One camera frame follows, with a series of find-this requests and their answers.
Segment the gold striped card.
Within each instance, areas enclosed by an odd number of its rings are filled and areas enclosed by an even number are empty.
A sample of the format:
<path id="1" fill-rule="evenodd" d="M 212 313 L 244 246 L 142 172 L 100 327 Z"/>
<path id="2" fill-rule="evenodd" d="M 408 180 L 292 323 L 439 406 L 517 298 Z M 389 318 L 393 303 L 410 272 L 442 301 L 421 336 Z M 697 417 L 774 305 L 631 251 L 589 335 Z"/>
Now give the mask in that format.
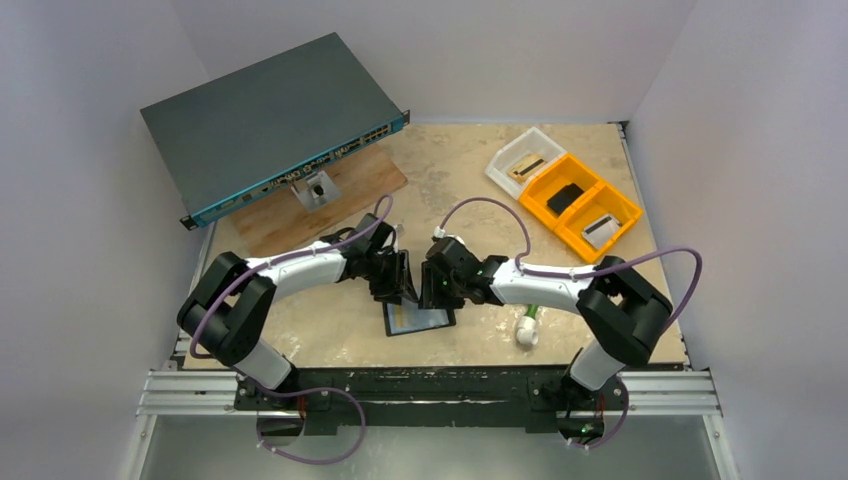
<path id="1" fill-rule="evenodd" d="M 443 311 L 393 306 L 388 313 L 388 332 L 401 335 L 431 330 L 446 323 Z"/>

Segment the black leather card holder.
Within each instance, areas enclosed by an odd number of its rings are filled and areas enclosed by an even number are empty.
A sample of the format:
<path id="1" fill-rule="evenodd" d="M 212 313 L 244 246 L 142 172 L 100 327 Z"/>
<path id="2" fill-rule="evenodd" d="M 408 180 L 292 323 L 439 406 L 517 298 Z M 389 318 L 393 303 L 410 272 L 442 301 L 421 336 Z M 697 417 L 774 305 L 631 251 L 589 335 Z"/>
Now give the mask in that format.
<path id="1" fill-rule="evenodd" d="M 403 299 L 400 304 L 383 303 L 385 334 L 400 336 L 456 325 L 453 310 L 421 309 L 417 303 Z"/>

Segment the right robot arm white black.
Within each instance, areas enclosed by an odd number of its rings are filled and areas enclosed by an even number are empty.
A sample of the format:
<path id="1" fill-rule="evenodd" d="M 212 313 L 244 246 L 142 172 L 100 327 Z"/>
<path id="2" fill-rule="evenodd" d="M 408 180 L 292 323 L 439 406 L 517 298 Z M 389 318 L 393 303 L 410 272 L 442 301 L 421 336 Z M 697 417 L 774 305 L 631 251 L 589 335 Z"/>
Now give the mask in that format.
<path id="1" fill-rule="evenodd" d="M 537 305 L 580 316 L 592 341 L 561 381 L 564 399 L 584 407 L 622 369 L 644 366 L 671 319 L 668 298 L 623 259 L 576 268 L 520 265 L 503 255 L 477 258 L 452 237 L 437 240 L 421 265 L 426 309 Z"/>

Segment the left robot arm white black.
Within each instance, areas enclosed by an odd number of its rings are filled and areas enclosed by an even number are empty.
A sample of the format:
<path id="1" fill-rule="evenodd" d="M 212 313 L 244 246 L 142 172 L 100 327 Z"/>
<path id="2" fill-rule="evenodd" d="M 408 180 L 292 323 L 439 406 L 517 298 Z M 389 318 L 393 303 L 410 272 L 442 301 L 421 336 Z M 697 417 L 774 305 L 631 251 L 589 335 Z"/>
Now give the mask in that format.
<path id="1" fill-rule="evenodd" d="M 414 302 L 409 253 L 397 245 L 397 230 L 374 214 L 312 244 L 276 257 L 218 255 L 176 316 L 220 364 L 251 378 L 272 408 L 292 405 L 299 371 L 261 337 L 272 304 L 306 289 L 346 280 L 367 281 L 379 303 Z"/>

